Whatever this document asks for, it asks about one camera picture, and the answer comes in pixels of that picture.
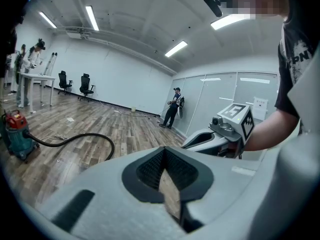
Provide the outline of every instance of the table leg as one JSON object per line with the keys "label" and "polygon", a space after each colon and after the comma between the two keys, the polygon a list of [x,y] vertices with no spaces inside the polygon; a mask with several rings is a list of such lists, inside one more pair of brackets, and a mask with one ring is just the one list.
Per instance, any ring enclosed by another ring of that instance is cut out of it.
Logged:
{"label": "table leg", "polygon": [[33,108],[33,96],[34,96],[34,79],[31,78],[30,81],[30,93],[29,93],[29,98],[30,98],[30,113],[34,112],[34,108]]}
{"label": "table leg", "polygon": [[42,103],[42,94],[43,94],[43,89],[44,89],[44,82],[45,81],[41,81],[41,85],[40,85],[40,102]]}
{"label": "table leg", "polygon": [[25,106],[25,76],[21,77],[21,107]]}
{"label": "table leg", "polygon": [[52,81],[51,93],[50,93],[50,106],[52,106],[52,96],[54,94],[55,80]]}

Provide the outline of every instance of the wooden floor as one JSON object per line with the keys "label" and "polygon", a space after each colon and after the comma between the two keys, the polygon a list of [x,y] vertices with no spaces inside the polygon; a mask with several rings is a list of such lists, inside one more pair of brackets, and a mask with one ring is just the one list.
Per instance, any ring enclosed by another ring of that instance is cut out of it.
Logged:
{"label": "wooden floor", "polygon": [[[75,95],[58,95],[54,90],[52,104],[49,105],[50,88],[44,89],[43,104],[40,103],[40,86],[34,85],[33,109],[21,109],[26,116],[30,132],[38,139],[49,143],[58,143],[54,140],[55,134],[72,137],[81,133],[99,133],[110,137],[115,145],[112,158],[146,150],[159,146],[180,147],[185,138],[178,132],[163,129],[158,126],[155,117],[132,117],[115,112],[131,114],[131,111],[111,105],[102,105],[100,102],[85,100],[79,101]],[[4,94],[5,109],[16,110],[16,95]],[[134,115],[146,115],[136,112]],[[99,137],[84,137],[62,147],[40,146],[28,157],[27,163],[9,155],[3,140],[0,141],[1,162],[5,175],[20,198],[31,205],[39,207],[55,190],[67,184],[88,167],[103,162],[110,152],[110,144]],[[165,186],[160,187],[166,192],[170,186],[170,178],[165,177]],[[172,202],[178,202],[179,194],[172,191]]]}

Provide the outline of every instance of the black pants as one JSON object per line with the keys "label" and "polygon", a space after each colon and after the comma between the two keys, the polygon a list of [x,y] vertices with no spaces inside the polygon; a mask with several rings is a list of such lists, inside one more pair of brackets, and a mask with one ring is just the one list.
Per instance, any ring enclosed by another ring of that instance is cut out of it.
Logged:
{"label": "black pants", "polygon": [[169,123],[169,126],[171,127],[175,121],[175,116],[176,116],[177,112],[178,112],[177,107],[173,107],[173,106],[169,107],[168,111],[165,114],[163,125],[166,126],[167,122],[169,121],[169,118],[171,118],[170,123]]}

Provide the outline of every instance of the chair backrest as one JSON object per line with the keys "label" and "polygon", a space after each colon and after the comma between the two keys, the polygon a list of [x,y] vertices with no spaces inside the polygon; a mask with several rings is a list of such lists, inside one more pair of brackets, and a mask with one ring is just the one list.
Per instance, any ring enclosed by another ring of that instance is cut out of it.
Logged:
{"label": "chair backrest", "polygon": [[65,71],[61,71],[61,73],[59,73],[59,79],[60,79],[60,83],[59,83],[60,88],[64,88],[67,85],[67,75]]}
{"label": "chair backrest", "polygon": [[89,90],[90,78],[88,74],[81,76],[81,87],[80,92]]}

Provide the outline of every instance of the black baseboard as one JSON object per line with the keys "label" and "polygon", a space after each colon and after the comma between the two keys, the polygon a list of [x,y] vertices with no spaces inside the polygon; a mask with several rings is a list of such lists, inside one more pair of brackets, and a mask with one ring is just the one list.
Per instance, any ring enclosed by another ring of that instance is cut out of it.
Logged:
{"label": "black baseboard", "polygon": [[[53,89],[57,90],[57,91],[62,91],[61,89],[59,88],[56,88],[54,87]],[[83,97],[83,95],[80,95],[80,94],[76,94],[76,93],[73,93],[73,92],[69,92],[67,91],[68,94],[72,94],[72,95],[75,95],[75,96],[78,96],[78,97]],[[121,105],[118,105],[118,104],[113,104],[113,103],[110,103],[110,102],[106,102],[106,101],[103,101],[103,100],[98,100],[98,99],[95,99],[95,98],[90,98],[88,97],[90,100],[93,100],[95,102],[101,102],[103,104],[107,104],[107,105],[110,105],[110,106],[115,106],[115,107],[118,107],[118,108],[122,108],[122,109],[127,109],[127,110],[130,110],[131,111],[131,108],[130,107],[127,107],[127,106],[121,106]],[[141,112],[141,113],[145,113],[145,114],[149,114],[149,115],[152,115],[154,117],[160,117],[159,114],[154,114],[154,113],[150,113],[150,112],[146,112],[146,111],[143,111],[143,110],[138,110],[136,109],[135,111],[138,111],[138,112]]]}

